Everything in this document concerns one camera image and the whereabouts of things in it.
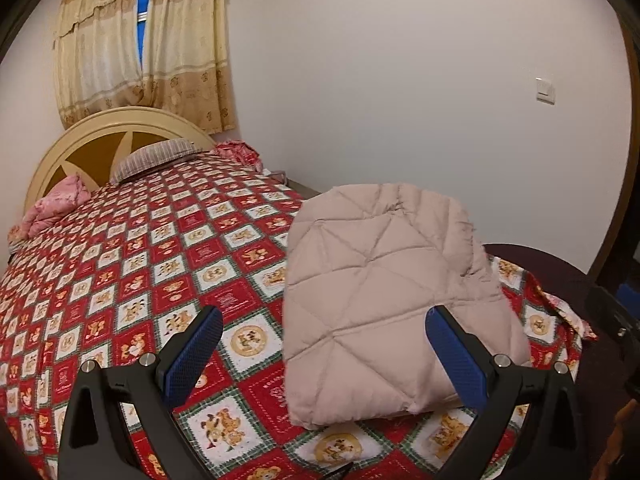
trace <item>bed sheet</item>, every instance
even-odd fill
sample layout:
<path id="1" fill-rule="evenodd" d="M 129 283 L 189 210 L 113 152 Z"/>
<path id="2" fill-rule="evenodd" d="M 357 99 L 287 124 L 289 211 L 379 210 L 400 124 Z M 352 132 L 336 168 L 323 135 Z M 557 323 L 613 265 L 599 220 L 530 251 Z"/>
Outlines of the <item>bed sheet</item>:
<path id="1" fill-rule="evenodd" d="M 0 283 L 0 413 L 44 478 L 57 476 L 66 403 L 82 362 L 124 365 L 158 351 L 204 304 L 220 307 L 225 330 L 174 415 L 213 476 L 317 479 L 349 461 L 353 479 L 437 471 L 471 424 L 471 410 L 322 431 L 289 424 L 282 290 L 287 231 L 300 203 L 286 186 L 200 155 L 100 189 L 18 252 Z M 497 258 L 492 265 L 534 365 L 562 360 L 575 374 L 580 336 L 530 274 Z M 135 410 L 122 408 L 145 472 L 166 478 Z M 504 465 L 525 412 L 514 412 L 487 477 Z"/>

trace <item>wooden headboard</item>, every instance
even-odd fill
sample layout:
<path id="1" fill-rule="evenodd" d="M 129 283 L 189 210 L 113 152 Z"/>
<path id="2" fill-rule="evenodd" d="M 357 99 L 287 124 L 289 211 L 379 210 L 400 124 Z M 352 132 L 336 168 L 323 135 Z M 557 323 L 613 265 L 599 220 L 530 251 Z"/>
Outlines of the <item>wooden headboard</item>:
<path id="1" fill-rule="evenodd" d="M 158 108 L 130 106 L 99 112 L 74 124 L 44 155 L 35 171 L 24 210 L 67 175 L 78 173 L 89 191 L 109 181 L 111 168 L 135 150 L 183 138 L 204 150 L 215 143 L 194 124 Z"/>

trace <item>floral curtain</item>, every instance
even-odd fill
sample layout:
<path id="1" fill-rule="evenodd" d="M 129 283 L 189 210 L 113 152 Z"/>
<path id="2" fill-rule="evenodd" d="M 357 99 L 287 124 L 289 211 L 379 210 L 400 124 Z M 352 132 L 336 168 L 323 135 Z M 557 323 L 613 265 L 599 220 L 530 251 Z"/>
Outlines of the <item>floral curtain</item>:
<path id="1" fill-rule="evenodd" d="M 144 102 L 206 132 L 236 126 L 226 55 L 225 0 L 149 0 Z"/>
<path id="2" fill-rule="evenodd" d="M 111 107 L 142 104 L 137 0 L 63 0 L 55 34 L 58 111 L 65 128 Z"/>

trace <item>bed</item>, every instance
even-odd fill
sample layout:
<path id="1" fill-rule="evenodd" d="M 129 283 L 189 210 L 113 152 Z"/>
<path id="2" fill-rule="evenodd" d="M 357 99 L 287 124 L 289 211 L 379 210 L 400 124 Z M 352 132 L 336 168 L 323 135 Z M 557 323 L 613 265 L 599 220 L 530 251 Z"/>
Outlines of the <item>bed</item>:
<path id="1" fill-rule="evenodd" d="M 289 424 L 282 290 L 297 193 L 208 153 L 107 184 L 130 152 L 175 137 L 213 146 L 168 112 L 108 110 L 68 130 L 34 174 L 25 208 L 72 173 L 93 195 L 25 244 L 0 282 L 0 413 L 33 468 L 57 477 L 66 403 L 82 362 L 124 365 L 158 351 L 213 304 L 225 321 L 222 341 L 174 415 L 215 478 L 317 479 L 350 461 L 350 479 L 429 478 L 464 435 L 471 410 L 320 431 Z M 499 258 L 492 265 L 529 335 L 534 365 L 562 360 L 575 376 L 580 335 L 528 272 Z M 165 478 L 135 410 L 122 409 L 144 471 Z M 514 412 L 487 478 L 504 465 L 525 412 Z"/>

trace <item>metal screw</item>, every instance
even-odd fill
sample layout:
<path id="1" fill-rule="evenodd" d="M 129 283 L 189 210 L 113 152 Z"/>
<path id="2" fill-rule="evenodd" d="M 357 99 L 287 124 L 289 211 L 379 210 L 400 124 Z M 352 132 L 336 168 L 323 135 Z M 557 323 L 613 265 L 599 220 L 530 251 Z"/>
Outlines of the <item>metal screw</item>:
<path id="1" fill-rule="evenodd" d="M 498 365 L 498 368 L 506 368 L 511 366 L 511 359 L 505 354 L 494 355 L 494 363 Z"/>
<path id="2" fill-rule="evenodd" d="M 156 354 L 151 354 L 150 352 L 147 352 L 146 354 L 142 354 L 140 356 L 140 359 L 138 359 L 138 361 L 143 366 L 150 366 L 156 362 Z"/>
<path id="3" fill-rule="evenodd" d="M 554 363 L 554 370 L 559 374 L 565 374 L 569 371 L 569 367 L 564 364 L 562 361 L 556 361 Z"/>
<path id="4" fill-rule="evenodd" d="M 84 363 L 82 363 L 82 366 L 80 367 L 80 369 L 87 374 L 95 368 L 95 365 L 96 365 L 96 362 L 93 359 L 89 359 L 88 361 L 85 361 Z"/>

